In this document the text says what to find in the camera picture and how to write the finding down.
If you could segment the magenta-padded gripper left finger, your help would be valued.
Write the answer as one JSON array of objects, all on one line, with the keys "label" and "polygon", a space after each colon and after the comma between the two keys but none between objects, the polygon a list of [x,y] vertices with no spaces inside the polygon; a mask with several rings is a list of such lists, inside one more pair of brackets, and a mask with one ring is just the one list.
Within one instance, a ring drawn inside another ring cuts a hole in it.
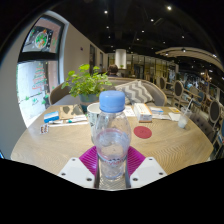
[{"label": "magenta-padded gripper left finger", "polygon": [[84,188],[95,188],[98,182],[96,147],[91,147],[78,158],[70,158],[58,176]]}]

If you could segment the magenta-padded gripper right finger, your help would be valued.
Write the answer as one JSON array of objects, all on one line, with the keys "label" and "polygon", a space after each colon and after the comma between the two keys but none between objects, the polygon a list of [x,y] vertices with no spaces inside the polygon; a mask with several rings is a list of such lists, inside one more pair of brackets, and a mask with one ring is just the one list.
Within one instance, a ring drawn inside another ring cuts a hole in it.
[{"label": "magenta-padded gripper right finger", "polygon": [[154,157],[145,157],[129,147],[126,158],[125,181],[127,188],[140,188],[166,176]]}]

